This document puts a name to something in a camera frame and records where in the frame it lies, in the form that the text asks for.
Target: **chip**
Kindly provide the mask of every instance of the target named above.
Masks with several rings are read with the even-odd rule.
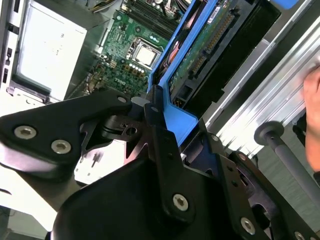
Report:
[[[143,63],[144,65],[151,66],[155,59],[155,56],[155,52],[153,52],[151,49],[142,46],[139,52],[137,53],[135,60],[137,62]]]

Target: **cable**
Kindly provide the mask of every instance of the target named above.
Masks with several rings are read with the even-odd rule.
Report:
[[[167,18],[166,8],[164,2],[160,3],[160,7],[162,9],[163,15]]]
[[[176,5],[177,5],[179,11],[181,12],[181,14],[182,14],[182,15],[185,14],[184,9],[183,9],[178,3],[177,3]]]
[[[95,13],[98,13],[100,11],[103,11],[105,9],[108,9],[110,6],[116,3],[117,0],[106,0],[103,2],[99,2],[96,4],[90,11]]]
[[[184,5],[186,5],[187,7],[189,7],[190,2],[187,2],[186,0],[181,0],[181,1],[184,3]]]
[[[93,93],[93,91],[94,91],[94,89],[96,88],[96,86],[99,84],[99,83],[101,83],[102,82],[102,79],[101,80],[97,80],[96,81],[96,83],[94,84],[94,86],[93,86],[93,88],[92,88],[92,90],[90,89],[90,83],[92,82],[92,80],[95,78],[95,77],[98,77],[99,78],[99,76],[100,75],[103,75],[103,74],[105,74],[105,68],[101,65],[101,64],[97,64],[96,66],[95,66],[95,68],[93,69],[93,74],[91,75],[91,77],[90,77],[90,80],[88,81],[88,86],[87,86],[87,90],[88,90],[88,92],[89,92],[89,94],[92,94]]]
[[[178,6],[179,10],[184,14],[186,13],[189,4],[184,0],[175,0],[176,5]]]

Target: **white component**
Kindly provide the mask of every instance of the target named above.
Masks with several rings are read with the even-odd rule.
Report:
[[[23,21],[23,12],[24,12],[25,0],[19,1],[18,11],[14,11],[15,4],[12,4],[11,16],[9,22],[14,26],[20,26]]]
[[[21,101],[24,101],[26,104],[31,105],[30,108],[41,107],[45,105],[44,101],[40,97],[32,95],[17,87],[14,89],[13,96],[16,99],[20,98]]]
[[[154,61],[156,53],[142,46],[136,55],[135,59],[142,62],[144,65],[150,66]]]
[[[87,30],[33,1],[28,11],[17,74],[65,98]]]
[[[209,17],[209,19],[208,19],[208,21],[207,21],[208,24],[211,24],[211,23],[212,23],[212,21],[215,19],[215,17],[216,17],[217,14],[219,13],[220,9],[221,9],[221,6],[217,6],[217,7],[213,10],[211,16]]]
[[[8,43],[7,47],[12,49],[12,52],[15,53],[17,49],[17,44],[18,44],[18,35],[9,31],[8,32]],[[6,82],[2,80],[1,83],[1,88],[0,92],[5,93],[7,91],[7,88],[10,86],[10,80],[13,72],[15,71],[14,66],[13,66],[13,61],[11,61],[11,64],[9,66],[3,65],[3,69],[1,72],[1,77],[3,78],[5,75],[5,71],[7,71],[7,80]]]
[[[52,231],[57,211],[17,172],[0,166],[0,176],[0,189],[10,193],[0,192],[0,205],[32,215],[48,232]]]
[[[83,156],[74,169],[74,179],[91,184],[124,164],[125,142],[114,140],[110,145],[94,149]]]
[[[171,0],[168,0],[166,2],[165,8],[168,9],[168,10],[171,10]]]
[[[121,9],[123,10],[123,11],[128,11],[129,10],[129,8],[127,7],[127,5],[125,5],[125,4],[122,4],[121,5]]]

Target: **cpu socket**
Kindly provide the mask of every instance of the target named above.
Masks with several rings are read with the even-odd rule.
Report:
[[[156,46],[140,37],[136,37],[127,52],[126,58],[151,70],[160,55],[161,52]]]

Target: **screw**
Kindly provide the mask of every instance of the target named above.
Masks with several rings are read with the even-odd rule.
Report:
[[[214,141],[216,141],[216,142],[219,141],[219,138],[218,138],[216,135],[211,135],[211,137],[212,137],[212,139],[213,139]]]
[[[136,134],[137,131],[138,131],[138,130],[137,130],[135,127],[129,127],[129,128],[125,131],[125,133],[126,133],[128,136],[132,136],[132,135]]]
[[[71,151],[71,144],[63,139],[58,139],[52,142],[52,150],[57,154],[67,154]]]
[[[173,196],[172,200],[173,200],[173,204],[180,211],[185,212],[188,210],[189,204],[187,199],[183,195],[177,193]]]
[[[18,126],[14,129],[14,135],[19,139],[33,139],[37,135],[37,131],[31,126]]]
[[[239,153],[238,156],[239,156],[239,158],[241,158],[241,160],[243,160],[243,161],[247,160],[247,157],[246,157],[243,153]]]
[[[154,106],[152,106],[151,109],[152,109],[153,111],[155,111],[155,112],[159,112],[159,110],[156,109]]]
[[[127,100],[126,100],[124,97],[122,97],[122,96],[118,96],[118,100],[119,100],[120,102],[122,102],[122,103],[126,103],[126,102],[127,102]]]
[[[305,240],[304,236],[302,236],[302,234],[298,231],[295,231],[294,235],[297,240]]]
[[[252,222],[248,218],[242,217],[240,222],[241,222],[241,225],[242,225],[243,229],[248,234],[255,235],[255,233],[256,233],[255,226],[252,224]]]

